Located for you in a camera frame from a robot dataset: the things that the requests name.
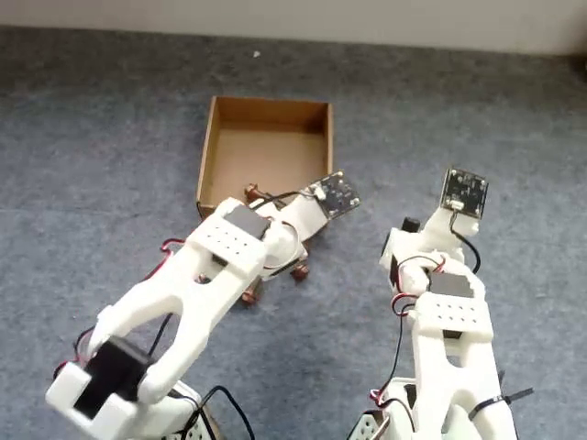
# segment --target white plastic part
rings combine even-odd
[[[415,361],[416,400],[413,411],[416,432],[390,428],[388,440],[516,440],[509,406],[501,401],[479,412],[473,421],[468,413],[481,402],[502,394],[493,356],[493,328],[485,302],[485,287],[464,264],[461,242],[450,232],[453,213],[438,208],[418,233],[392,229],[380,259],[389,272],[393,257],[398,262],[420,255],[445,263],[442,271],[467,278],[472,298],[435,294],[424,289],[423,268],[434,263],[411,259],[399,268],[402,291],[419,296],[409,312]],[[453,225],[463,236],[478,232],[476,219],[459,214]],[[444,337],[445,330],[461,332],[459,339]],[[454,357],[458,365],[449,361]],[[386,398],[404,398],[392,380]],[[401,415],[394,410],[391,426]]]
[[[389,419],[387,421],[382,422],[381,424],[377,423],[375,417],[369,413],[363,414],[359,422],[355,425],[355,428],[350,433],[348,440],[379,440],[382,438],[383,432],[378,435],[378,431],[383,431],[384,429],[388,428]]]
[[[51,384],[46,400],[82,431],[96,439],[162,438],[167,433],[181,431],[195,410],[194,404],[186,399],[165,397],[153,405],[141,405],[125,401],[113,393],[95,418],[90,419],[74,408],[90,379],[90,375],[83,369],[70,362]],[[174,389],[183,396],[200,401],[200,396],[182,382],[178,382]],[[203,438],[210,438],[201,420],[194,429],[207,435],[203,434]]]
[[[73,406],[90,379],[90,375],[75,364],[65,364],[47,391],[47,403],[93,438],[117,440],[121,438],[121,434],[129,433],[135,422],[138,407],[116,394],[111,394],[94,419],[86,417]]]
[[[253,280],[275,271],[265,269],[267,261],[285,265],[290,262],[285,254],[294,259],[307,255],[295,228],[286,224],[286,217],[283,221],[273,219],[266,243],[223,218],[240,205],[235,199],[221,203],[150,279],[135,285],[98,314],[87,347],[88,358],[110,336],[125,336],[162,314],[181,316],[172,345],[140,382],[138,402],[124,401],[113,393],[95,418],[88,419],[74,405],[91,377],[78,366],[67,364],[47,391],[51,406],[99,440],[166,435],[171,439],[172,433],[184,428],[194,405],[168,394],[175,389],[199,400],[179,379],[205,348],[212,329]],[[226,264],[219,264],[218,259]],[[201,274],[210,282],[196,282]],[[200,420],[191,433],[199,439],[203,430]],[[210,436],[203,434],[202,438],[207,440]]]

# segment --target cable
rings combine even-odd
[[[202,206],[199,200],[195,203],[195,209],[197,210],[198,215],[200,215],[200,220],[204,220],[204,215],[202,214]]]
[[[402,400],[400,400],[396,397],[392,397],[391,399],[387,399],[384,403],[382,403],[380,408],[387,408],[389,405],[391,405],[394,402],[398,402],[404,407],[405,413],[407,414],[408,418],[410,419],[410,424],[412,425],[412,432],[415,433],[414,418],[412,417],[412,413],[410,412],[410,409],[407,407],[407,405]]]
[[[245,427],[247,428],[247,432],[249,433],[250,440],[255,440],[255,433],[253,432],[253,429],[250,426],[249,419],[247,419],[247,415],[245,414],[244,411],[242,411],[242,408],[240,408],[240,406],[238,405],[235,398],[232,397],[232,394],[230,394],[230,391],[228,391],[222,385],[216,385],[212,390],[210,390],[204,396],[204,398],[200,402],[200,405],[197,407],[197,409],[192,413],[190,418],[187,420],[185,427],[183,428],[182,440],[186,440],[187,433],[195,425],[198,416],[204,412],[204,406],[210,400],[210,398],[212,396],[214,396],[214,394],[216,394],[217,391],[222,391],[227,396],[228,400],[230,401],[230,403],[232,403],[232,406],[234,406],[235,410],[237,410],[238,415],[240,415],[240,418],[242,419],[243,423],[245,424]]]
[[[159,331],[157,332],[157,335],[155,336],[155,340],[153,341],[153,344],[151,344],[151,346],[150,346],[149,356],[153,356],[153,353],[155,353],[155,348],[157,348],[159,341],[161,341],[161,337],[163,336],[163,332],[165,331],[165,327],[167,327],[167,324],[169,323],[170,319],[172,319],[172,316],[173,316],[173,313],[167,313],[165,315],[165,319],[163,319],[163,322],[161,323],[161,326],[159,327]]]
[[[402,311],[400,312],[399,316],[400,316],[400,332],[399,335],[397,336],[397,347],[395,349],[395,356],[393,358],[393,367],[392,367],[392,372],[389,375],[389,378],[385,381],[385,383],[383,383],[383,385],[378,389],[378,390],[371,390],[369,397],[375,401],[375,404],[378,407],[382,407],[381,405],[384,405],[385,402],[381,402],[381,397],[383,395],[384,390],[387,388],[387,386],[389,385],[389,383],[392,381],[393,376],[395,376],[395,370],[397,369],[397,363],[399,361],[399,357],[400,357],[400,348],[402,346],[402,337],[404,336],[404,312],[408,307],[413,307],[415,305],[414,302],[410,302],[409,304],[406,304],[404,307],[402,307]]]
[[[202,409],[202,410],[200,409],[200,405],[198,405],[198,402],[195,401],[195,399],[193,397],[184,396],[184,395],[181,395],[181,396],[177,397],[176,399],[185,399],[185,400],[194,404],[195,411],[201,411],[200,415],[202,415],[202,421],[204,422],[205,429],[210,434],[210,438],[212,440],[216,440],[216,435],[214,434],[214,430],[212,429],[212,425],[210,424],[210,421],[208,420],[208,416],[205,415],[204,409]]]
[[[277,195],[272,195],[271,197],[267,197],[267,198],[263,199],[263,201],[261,203],[256,204],[255,206],[251,206],[251,208],[254,211],[257,211],[259,208],[261,208],[262,206],[264,206],[266,204],[270,204],[271,202],[274,202],[276,200],[281,200],[286,197],[291,197],[292,195],[303,195],[304,197],[314,197],[312,194],[308,194],[306,192],[289,191],[289,192],[284,192],[282,194],[277,194]]]
[[[59,376],[60,371],[63,369],[63,367],[65,367],[65,365],[68,362],[79,362],[80,360],[82,360],[82,356],[80,355],[80,344],[82,343],[82,340],[89,335],[90,333],[92,333],[92,331],[94,331],[95,325],[92,325],[91,327],[86,328],[85,330],[83,330],[78,336],[77,339],[75,340],[75,342],[73,343],[73,353],[75,354],[75,358],[72,360],[64,360],[62,361],[57,368],[55,368],[53,370],[53,380],[57,379],[57,376]]]
[[[173,255],[173,251],[171,249],[169,249],[169,245],[171,243],[182,245],[183,243],[185,243],[185,240],[181,240],[180,238],[168,238],[163,243],[161,243],[161,246],[159,247],[159,250],[162,253],[165,254],[165,257],[163,257],[163,259],[161,260],[161,263],[159,263],[157,266],[155,266],[152,269],[152,271],[149,272],[145,276],[145,278],[143,278],[143,281],[148,280],[153,275],[155,275],[159,271],[159,269],[161,269],[163,267],[163,265],[165,264],[165,262]]]
[[[399,300],[402,300],[403,298],[412,298],[413,300],[418,299],[418,297],[416,295],[410,295],[409,293],[398,293],[397,295],[395,295],[392,299],[392,310],[393,310],[393,313],[395,314],[395,316],[401,316],[401,317],[407,316],[407,312],[398,313],[397,310],[395,310],[395,304]]]
[[[445,263],[447,262],[447,259],[444,257],[441,257],[442,261],[437,262],[435,259],[426,256],[426,255],[413,255],[412,257],[408,257],[403,259],[402,261],[400,261],[399,263],[397,263],[397,282],[395,283],[395,285],[397,286],[397,291],[399,293],[404,293],[404,291],[402,290],[402,283],[400,282],[400,268],[402,267],[402,265],[407,262],[410,261],[412,259],[427,259],[428,261],[432,261],[434,264],[436,264],[437,266],[433,269],[434,272],[439,272],[442,270],[442,268],[444,267]]]
[[[462,241],[465,245],[467,245],[469,247],[469,249],[472,251],[472,253],[475,255],[475,258],[477,261],[475,262],[475,267],[472,269],[472,272],[477,273],[479,271],[479,268],[481,267],[481,255],[479,254],[479,251],[477,250],[477,248],[467,238],[465,238],[464,236],[459,234],[457,231],[455,231],[454,225],[455,225],[455,220],[457,220],[458,214],[459,213],[454,212],[452,214],[452,216],[450,217],[450,223],[449,223],[450,232],[452,233],[453,236],[455,236],[460,241]]]

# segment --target open cardboard box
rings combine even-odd
[[[303,189],[332,172],[332,105],[258,98],[212,99],[196,192],[203,216],[227,197],[246,202]]]

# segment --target red wire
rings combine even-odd
[[[395,316],[400,316],[400,317],[402,317],[402,318],[403,318],[404,316],[407,316],[408,312],[402,312],[402,313],[398,312],[398,311],[395,309],[395,304],[396,304],[396,303],[397,303],[399,300],[401,300],[401,299],[403,299],[403,298],[412,298],[413,300],[416,300],[416,301],[417,301],[418,297],[417,297],[416,295],[412,295],[412,294],[410,294],[410,293],[398,293],[397,295],[395,295],[395,296],[392,298],[392,310],[393,310],[393,313],[395,314]]]
[[[161,263],[159,263],[157,266],[155,266],[153,268],[153,270],[151,272],[149,272],[145,276],[145,278],[143,278],[143,281],[144,280],[148,280],[153,275],[155,275],[157,273],[157,271],[163,267],[163,265],[165,264],[165,262],[173,255],[173,251],[168,248],[168,246],[171,243],[176,243],[176,244],[182,245],[183,243],[185,243],[185,240],[181,240],[180,238],[168,238],[168,239],[166,239],[161,244],[161,247],[159,248],[159,250],[165,254],[165,257],[163,257],[163,260],[161,261]]]
[[[161,246],[159,247],[159,250],[161,252],[163,252],[165,254],[165,257],[163,257],[163,260],[153,268],[153,270],[151,272],[149,272],[145,278],[143,278],[144,280],[148,280],[149,278],[151,278],[153,275],[155,275],[157,273],[157,271],[159,269],[161,269],[163,267],[163,265],[165,264],[165,262],[173,255],[173,251],[171,249],[169,249],[169,245],[175,243],[175,244],[179,244],[182,245],[183,243],[185,243],[185,240],[181,240],[180,238],[168,238],[167,240],[165,240]],[[79,352],[79,345],[82,342],[82,339],[90,334],[92,332],[92,330],[94,330],[93,327],[90,327],[87,330],[84,330],[77,338],[77,342],[75,344],[73,344],[73,351],[75,352],[75,358],[72,360],[64,360],[63,362],[61,362],[57,368],[55,368],[55,370],[53,371],[53,379],[55,380],[55,378],[57,378],[57,376],[59,375],[60,371],[63,369],[63,367],[65,367],[65,365],[68,362],[73,362],[73,363],[78,363],[82,360],[82,357],[80,356],[80,352]]]
[[[440,256],[442,258],[442,261],[440,261],[437,266],[434,268],[434,270],[432,270],[433,272],[441,272],[442,269],[444,268],[444,264],[447,262],[447,259]],[[404,265],[405,260],[400,263],[400,265],[397,267],[397,291],[398,293],[404,293],[404,291],[402,291],[402,277],[400,276],[400,268]]]

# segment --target black wire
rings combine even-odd
[[[210,398],[212,396],[214,396],[214,394],[216,394],[217,391],[222,391],[227,396],[230,403],[232,403],[232,406],[234,406],[235,410],[237,410],[238,415],[240,415],[242,422],[245,424],[245,427],[247,428],[247,432],[249,433],[250,440],[255,440],[255,433],[253,433],[253,428],[251,428],[251,426],[250,426],[249,419],[247,419],[247,415],[245,414],[244,411],[242,411],[242,408],[240,408],[240,406],[238,405],[235,398],[232,397],[232,394],[230,394],[230,391],[228,391],[222,385],[216,385],[212,390],[210,390],[204,396],[204,398],[200,402],[200,405],[197,407],[197,409],[192,413],[190,418],[187,420],[187,423],[185,424],[185,427],[183,428],[182,440],[186,439],[187,433],[189,432],[190,429],[192,429],[192,426],[195,425],[198,416],[204,412],[204,406],[210,400]]]
[[[469,249],[472,251],[472,253],[475,255],[475,258],[477,259],[477,261],[475,262],[475,267],[472,269],[473,273],[477,273],[479,271],[479,268],[481,267],[481,255],[479,254],[479,251],[477,250],[477,248],[464,236],[462,236],[461,234],[459,234],[457,231],[454,230],[454,224],[455,224],[455,220],[457,220],[457,215],[458,213],[454,213],[452,215],[452,217],[450,218],[450,232],[456,237],[458,238],[460,241],[462,241],[465,245],[467,245],[469,247]]]
[[[402,346],[402,337],[404,335],[404,317],[402,316],[402,314],[404,314],[405,309],[407,309],[408,307],[413,307],[413,306],[414,306],[414,303],[410,302],[409,304],[406,304],[404,307],[402,307],[402,311],[400,312],[400,332],[399,332],[399,335],[397,336],[397,347],[395,349],[395,357],[393,358],[392,372],[390,373],[389,378],[385,381],[385,383],[379,388],[379,392],[383,392],[383,390],[385,390],[387,388],[387,386],[389,385],[389,383],[392,381],[393,377],[395,376],[395,371],[397,370],[397,363],[400,358],[400,348]]]
[[[391,399],[388,399],[384,403],[382,403],[380,408],[387,408],[389,405],[391,405],[394,402],[398,402],[398,403],[402,404],[402,406],[405,409],[405,413],[407,414],[408,418],[410,419],[410,424],[412,425],[412,432],[415,433],[414,418],[412,417],[412,413],[410,412],[410,409],[407,407],[407,405],[403,401],[401,401],[400,399],[398,399],[396,397],[392,397]]]
[[[198,215],[200,215],[200,220],[204,220],[204,215],[202,214],[202,206],[199,200],[195,203],[195,209],[198,211]]]
[[[406,258],[406,259],[403,259],[403,260],[402,260],[402,261],[400,261],[399,263],[397,263],[397,269],[399,270],[399,269],[400,269],[400,267],[401,267],[401,266],[402,266],[402,265],[403,265],[403,264],[404,264],[406,261],[409,261],[409,260],[411,260],[411,259],[427,259],[428,261],[432,261],[434,264],[436,264],[436,265],[437,265],[437,267],[438,267],[438,266],[440,266],[440,265],[442,264],[442,261],[440,261],[440,262],[438,263],[438,262],[437,262],[435,259],[433,259],[433,258],[431,258],[431,257],[427,257],[426,255],[413,255],[412,257],[408,257],[408,258]]]
[[[167,327],[167,324],[169,323],[170,319],[172,319],[172,316],[173,316],[173,313],[167,313],[167,315],[165,316],[165,319],[163,319],[163,322],[161,323],[161,326],[159,327],[159,332],[157,332],[157,335],[155,336],[155,340],[153,341],[153,344],[150,346],[149,356],[153,356],[153,353],[155,353],[155,348],[157,348],[159,341],[161,341],[161,337],[163,336],[163,332],[165,331],[165,327]]]
[[[271,202],[284,199],[285,197],[291,197],[292,195],[307,195],[307,194],[303,194],[302,192],[299,192],[299,191],[289,191],[289,192],[284,192],[282,194],[272,195],[271,197],[267,197],[266,199],[263,199],[263,201],[261,203],[253,206],[252,209],[257,211],[259,208],[261,208],[265,204],[270,204]]]
[[[194,407],[195,407],[195,410],[196,410],[196,411],[201,411],[201,414],[200,414],[200,415],[202,415],[202,421],[204,422],[205,429],[206,429],[206,430],[208,431],[208,433],[210,434],[210,438],[211,438],[212,440],[216,440],[216,435],[214,434],[214,430],[212,429],[212,425],[210,424],[210,421],[208,420],[208,416],[207,416],[207,415],[205,415],[205,411],[204,411],[203,409],[202,409],[202,410],[200,410],[200,405],[198,404],[198,402],[197,402],[197,401],[195,401],[195,399],[194,399],[193,397],[190,397],[190,396],[184,396],[184,395],[181,395],[181,396],[179,396],[177,399],[185,399],[185,400],[187,400],[187,401],[190,401],[191,403],[193,403],[193,404],[194,404]],[[183,430],[183,431],[182,431],[182,436],[184,436],[184,435],[187,435],[188,431],[189,431],[189,429],[188,429],[187,431],[186,431],[186,430]]]

